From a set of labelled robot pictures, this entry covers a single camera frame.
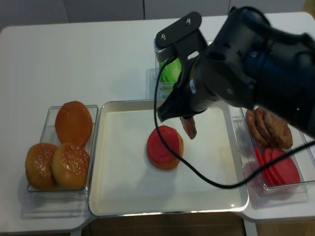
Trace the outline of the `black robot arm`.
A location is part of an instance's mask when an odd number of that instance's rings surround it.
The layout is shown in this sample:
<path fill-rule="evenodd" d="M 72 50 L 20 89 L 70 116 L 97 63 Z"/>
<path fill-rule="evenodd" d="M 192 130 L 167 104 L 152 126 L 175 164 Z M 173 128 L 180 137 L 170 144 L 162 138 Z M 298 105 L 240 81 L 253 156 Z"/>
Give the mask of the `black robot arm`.
<path fill-rule="evenodd" d="M 219 33 L 207 44 L 202 18 L 191 12 L 155 38 L 159 61 L 179 59 L 181 74 L 157 109 L 160 121 L 191 117 L 222 100 L 254 106 L 315 134 L 315 42 L 307 33 L 271 26 L 253 7 L 232 8 Z"/>

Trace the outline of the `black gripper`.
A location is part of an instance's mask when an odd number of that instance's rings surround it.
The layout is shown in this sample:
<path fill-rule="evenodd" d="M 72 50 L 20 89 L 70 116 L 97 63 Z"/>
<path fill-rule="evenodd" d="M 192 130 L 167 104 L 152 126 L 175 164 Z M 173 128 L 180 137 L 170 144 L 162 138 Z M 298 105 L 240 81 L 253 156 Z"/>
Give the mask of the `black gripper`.
<path fill-rule="evenodd" d="M 228 69 L 235 60 L 232 46 L 208 46 L 194 58 L 171 46 L 157 49 L 157 59 L 170 62 L 179 59 L 182 71 L 166 101 L 158 107 L 161 122 L 176 117 L 192 117 L 204 112 L 217 101 L 236 106 L 236 79 Z"/>

